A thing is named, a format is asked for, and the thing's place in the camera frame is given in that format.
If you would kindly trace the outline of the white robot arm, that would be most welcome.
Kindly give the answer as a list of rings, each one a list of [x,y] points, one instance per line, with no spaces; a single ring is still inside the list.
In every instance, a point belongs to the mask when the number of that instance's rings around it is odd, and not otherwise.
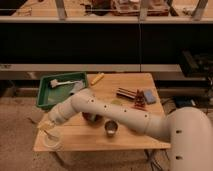
[[[48,112],[41,130],[52,129],[80,113],[98,114],[139,133],[171,144],[170,171],[213,171],[213,123],[195,107],[183,107],[167,116],[115,105],[82,89]]]

